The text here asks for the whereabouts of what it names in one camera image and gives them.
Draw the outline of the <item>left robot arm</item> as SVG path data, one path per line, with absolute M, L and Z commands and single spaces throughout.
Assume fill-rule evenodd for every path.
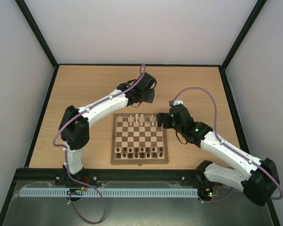
M 56 140 L 60 136 L 63 141 L 60 146 L 66 154 L 64 165 L 70 174 L 83 169 L 83 147 L 89 142 L 90 127 L 116 110 L 135 103 L 152 103 L 156 84 L 152 75 L 143 72 L 138 79 L 121 83 L 98 101 L 80 108 L 71 105 L 65 110 L 53 145 L 59 146 Z

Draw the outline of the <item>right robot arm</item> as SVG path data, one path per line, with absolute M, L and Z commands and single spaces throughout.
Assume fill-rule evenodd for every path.
M 196 145 L 222 159 L 229 168 L 203 161 L 195 177 L 203 185 L 217 182 L 244 193 L 254 204 L 264 206 L 280 184 L 275 163 L 261 160 L 222 139 L 203 122 L 194 121 L 183 104 L 174 105 L 168 113 L 156 115 L 158 126 L 174 129 L 186 143 Z

